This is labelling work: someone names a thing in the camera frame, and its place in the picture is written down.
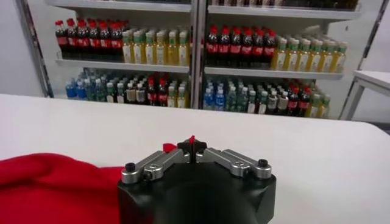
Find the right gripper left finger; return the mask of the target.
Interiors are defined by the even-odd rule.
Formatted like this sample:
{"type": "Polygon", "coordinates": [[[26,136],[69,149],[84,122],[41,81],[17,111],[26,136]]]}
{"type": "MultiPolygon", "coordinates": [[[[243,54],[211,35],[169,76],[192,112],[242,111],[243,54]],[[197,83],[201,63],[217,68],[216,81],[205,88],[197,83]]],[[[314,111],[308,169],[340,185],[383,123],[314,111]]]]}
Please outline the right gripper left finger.
{"type": "Polygon", "coordinates": [[[191,161],[191,140],[177,144],[164,143],[158,150],[138,163],[127,163],[121,171],[123,184],[135,184],[140,181],[155,181],[163,178],[165,172],[175,164],[191,161]]]}

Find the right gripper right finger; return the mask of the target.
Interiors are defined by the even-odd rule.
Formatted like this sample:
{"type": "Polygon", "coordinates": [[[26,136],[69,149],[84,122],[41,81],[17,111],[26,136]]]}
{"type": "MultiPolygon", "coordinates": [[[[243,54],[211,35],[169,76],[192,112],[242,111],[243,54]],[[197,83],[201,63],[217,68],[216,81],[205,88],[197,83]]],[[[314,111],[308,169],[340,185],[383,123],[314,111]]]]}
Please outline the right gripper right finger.
{"type": "Polygon", "coordinates": [[[221,167],[237,178],[251,175],[259,180],[270,179],[272,166],[266,159],[252,159],[231,149],[217,150],[206,142],[194,141],[194,156],[197,164],[221,167]]]}

